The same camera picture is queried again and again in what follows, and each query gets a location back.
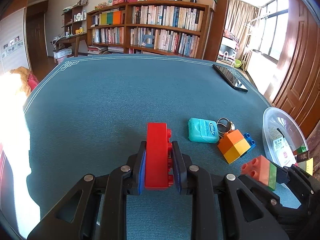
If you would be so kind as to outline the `white red product box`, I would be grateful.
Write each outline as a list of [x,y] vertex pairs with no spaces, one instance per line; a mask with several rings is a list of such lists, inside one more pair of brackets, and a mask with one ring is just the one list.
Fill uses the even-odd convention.
[[272,142],[273,161],[281,167],[290,167],[296,164],[293,152],[287,143],[286,138],[279,137]]

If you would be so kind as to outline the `pink green toy brick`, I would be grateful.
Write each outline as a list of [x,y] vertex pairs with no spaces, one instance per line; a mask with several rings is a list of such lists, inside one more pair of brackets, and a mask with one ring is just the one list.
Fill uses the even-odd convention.
[[241,174],[249,175],[271,191],[276,189],[277,168],[263,155],[242,165]]

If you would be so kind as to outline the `red toy brick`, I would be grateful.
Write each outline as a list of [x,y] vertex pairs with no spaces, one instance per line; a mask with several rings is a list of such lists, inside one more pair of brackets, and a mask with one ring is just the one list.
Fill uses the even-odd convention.
[[147,190],[165,190],[174,183],[170,174],[173,166],[170,138],[171,129],[166,123],[148,123],[144,180]]

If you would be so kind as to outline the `yellow cardboard box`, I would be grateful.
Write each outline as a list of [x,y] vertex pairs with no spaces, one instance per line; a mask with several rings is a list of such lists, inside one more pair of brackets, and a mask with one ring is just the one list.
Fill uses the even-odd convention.
[[313,158],[298,163],[298,166],[311,176],[313,175]]

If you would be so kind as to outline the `black gold lipstick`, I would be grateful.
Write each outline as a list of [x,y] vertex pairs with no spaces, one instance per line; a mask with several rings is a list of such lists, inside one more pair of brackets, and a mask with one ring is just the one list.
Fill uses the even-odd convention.
[[304,162],[310,158],[309,151],[299,153],[296,155],[296,159],[298,163]]

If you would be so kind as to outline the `clear plastic bowl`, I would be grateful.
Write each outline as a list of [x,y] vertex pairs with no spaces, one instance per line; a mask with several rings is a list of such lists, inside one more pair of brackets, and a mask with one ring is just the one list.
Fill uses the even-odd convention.
[[263,113],[262,136],[266,158],[273,163],[275,162],[273,161],[272,156],[272,142],[270,141],[268,136],[268,129],[270,127],[276,127],[280,129],[283,137],[286,138],[292,152],[294,152],[295,149],[299,148],[302,145],[305,145],[308,148],[306,139],[302,131],[300,130],[296,122],[291,118],[291,116],[279,108],[268,107]]

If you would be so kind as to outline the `small white medicine box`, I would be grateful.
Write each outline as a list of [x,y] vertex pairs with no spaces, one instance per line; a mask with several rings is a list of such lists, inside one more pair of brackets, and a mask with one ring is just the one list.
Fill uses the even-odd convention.
[[268,129],[268,136],[271,142],[280,143],[283,141],[283,134],[280,129],[276,127],[270,127]]

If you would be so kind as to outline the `orange yellow toy brick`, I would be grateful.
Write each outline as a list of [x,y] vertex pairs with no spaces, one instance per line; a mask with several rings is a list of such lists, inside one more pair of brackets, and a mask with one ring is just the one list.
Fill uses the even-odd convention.
[[250,144],[238,129],[224,134],[219,140],[217,147],[228,164],[240,158],[251,148]]

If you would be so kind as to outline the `blue toy brick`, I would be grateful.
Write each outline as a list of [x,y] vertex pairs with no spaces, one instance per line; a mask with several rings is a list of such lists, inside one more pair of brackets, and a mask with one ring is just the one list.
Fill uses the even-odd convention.
[[251,150],[253,150],[253,148],[255,148],[256,143],[252,139],[252,137],[249,133],[244,133],[243,136],[246,139],[246,141],[248,142],[248,144],[250,145],[250,148],[247,150],[247,152],[250,152]]

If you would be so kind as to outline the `teal dental floss case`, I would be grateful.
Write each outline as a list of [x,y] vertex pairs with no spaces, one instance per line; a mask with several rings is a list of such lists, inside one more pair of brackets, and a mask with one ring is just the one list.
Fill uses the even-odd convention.
[[188,121],[189,140],[216,144],[219,139],[217,123],[212,120],[190,118]]

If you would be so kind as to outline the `teal table mat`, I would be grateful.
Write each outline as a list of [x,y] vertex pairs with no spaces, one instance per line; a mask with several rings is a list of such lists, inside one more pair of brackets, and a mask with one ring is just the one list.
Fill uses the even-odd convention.
[[[146,139],[149,122],[164,122],[181,152],[212,174],[238,175],[264,153],[268,101],[250,84],[232,89],[209,61],[172,56],[108,55],[67,60],[42,80],[25,105],[30,133],[28,191],[41,215],[90,173],[124,165]],[[191,142],[188,120],[231,120],[256,147],[232,164],[214,144]]]

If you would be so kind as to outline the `brown wooden door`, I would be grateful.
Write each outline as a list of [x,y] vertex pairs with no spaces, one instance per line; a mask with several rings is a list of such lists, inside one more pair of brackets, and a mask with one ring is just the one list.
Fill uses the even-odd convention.
[[302,0],[289,0],[285,42],[265,97],[308,137],[319,122],[319,26]]

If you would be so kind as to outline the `black smartphone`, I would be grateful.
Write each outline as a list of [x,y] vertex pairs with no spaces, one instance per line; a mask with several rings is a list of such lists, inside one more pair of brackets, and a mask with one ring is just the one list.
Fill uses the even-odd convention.
[[248,89],[244,86],[244,84],[227,67],[213,64],[213,68],[234,90],[244,93],[248,92]]

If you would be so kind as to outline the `green plastic basin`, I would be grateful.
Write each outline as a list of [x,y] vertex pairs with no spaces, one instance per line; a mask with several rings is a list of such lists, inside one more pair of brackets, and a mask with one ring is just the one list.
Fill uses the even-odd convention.
[[235,60],[233,61],[233,67],[234,67],[234,68],[239,68],[239,67],[241,67],[241,65],[242,65],[242,61],[240,61],[240,60],[235,59]]

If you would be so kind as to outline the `baby stroller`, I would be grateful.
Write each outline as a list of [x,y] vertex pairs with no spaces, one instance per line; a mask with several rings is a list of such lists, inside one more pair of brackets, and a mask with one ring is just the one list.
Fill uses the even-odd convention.
[[232,63],[238,50],[239,40],[230,31],[224,29],[217,59]]

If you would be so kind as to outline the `wooden bookshelf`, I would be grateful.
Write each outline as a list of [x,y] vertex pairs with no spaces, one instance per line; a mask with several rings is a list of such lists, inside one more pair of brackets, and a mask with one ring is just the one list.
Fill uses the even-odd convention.
[[202,59],[213,10],[182,1],[120,3],[87,14],[89,46]]

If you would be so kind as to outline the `small wooden shelf unit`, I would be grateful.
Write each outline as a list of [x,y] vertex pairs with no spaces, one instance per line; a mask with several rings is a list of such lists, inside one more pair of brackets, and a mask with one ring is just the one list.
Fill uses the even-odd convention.
[[87,4],[77,4],[72,7],[66,7],[62,11],[63,31],[65,36],[83,34],[87,30]]

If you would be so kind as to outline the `tan box on shelf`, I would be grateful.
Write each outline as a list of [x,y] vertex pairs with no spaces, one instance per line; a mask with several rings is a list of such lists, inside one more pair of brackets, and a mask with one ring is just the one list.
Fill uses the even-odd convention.
[[208,5],[210,9],[216,11],[216,2],[214,0],[197,0],[197,3]]

